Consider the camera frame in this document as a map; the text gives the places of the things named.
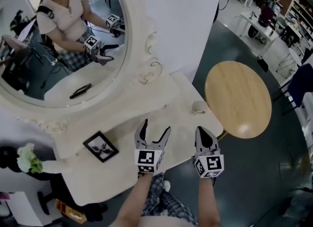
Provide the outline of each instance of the white shirt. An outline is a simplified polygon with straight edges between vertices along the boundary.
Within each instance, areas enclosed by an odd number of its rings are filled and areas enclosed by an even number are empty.
[[[65,8],[52,0],[43,0],[41,5],[48,7],[53,11],[54,19],[50,19],[47,14],[39,12],[37,14],[37,23],[40,34],[47,34],[58,28],[69,41],[78,40],[86,31],[87,26],[81,19],[83,14],[82,0],[69,0],[68,8]],[[64,50],[53,43],[56,51]]]
[[[110,227],[120,227],[118,223],[113,223]],[[194,227],[184,219],[168,216],[141,217],[139,227]]]

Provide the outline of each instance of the small framed photo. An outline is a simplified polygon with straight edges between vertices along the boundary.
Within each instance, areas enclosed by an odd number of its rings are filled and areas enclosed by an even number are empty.
[[[83,142],[83,145],[101,162],[109,160],[118,153],[118,150],[101,132],[97,132],[92,137],[88,138]]]

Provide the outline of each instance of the gray floor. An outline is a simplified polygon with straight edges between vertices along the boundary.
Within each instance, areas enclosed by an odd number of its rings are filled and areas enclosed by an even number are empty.
[[[193,82],[202,96],[209,70],[215,64],[226,60],[248,65],[261,76],[272,98],[278,94],[279,86],[272,74],[265,73],[248,46],[216,21]],[[295,160],[307,153],[296,114],[292,112],[281,116],[281,111],[286,106],[286,99],[280,99],[272,105],[270,124],[260,136],[253,139],[238,139],[227,135],[220,141],[225,171],[218,177],[214,190],[223,227],[247,227],[253,224],[267,210],[283,202],[288,192],[297,184],[310,181],[309,174],[302,178],[299,172],[293,174],[295,176],[293,179],[285,181],[279,175],[279,162],[290,161],[290,151]],[[291,173],[284,174],[285,178],[289,176]],[[168,170],[165,177],[171,182],[171,193],[197,214],[199,177],[191,161]],[[110,225],[129,191],[105,202],[109,210],[103,214],[103,221],[84,225],[93,227]],[[274,209],[258,226],[278,226],[270,223],[278,214],[279,208]],[[64,221],[69,226],[79,226],[71,220]]]

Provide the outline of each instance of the wooden tabletop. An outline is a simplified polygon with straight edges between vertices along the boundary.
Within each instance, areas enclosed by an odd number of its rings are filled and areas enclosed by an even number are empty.
[[[225,61],[215,65],[205,82],[206,101],[224,129],[238,138],[261,134],[272,105],[264,82],[248,66]]]

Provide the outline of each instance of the shoe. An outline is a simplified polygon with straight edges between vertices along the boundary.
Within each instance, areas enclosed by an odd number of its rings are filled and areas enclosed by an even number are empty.
[[[171,183],[167,180],[164,180],[163,181],[163,189],[166,191],[166,192],[169,192],[170,191],[170,188],[171,188]]]

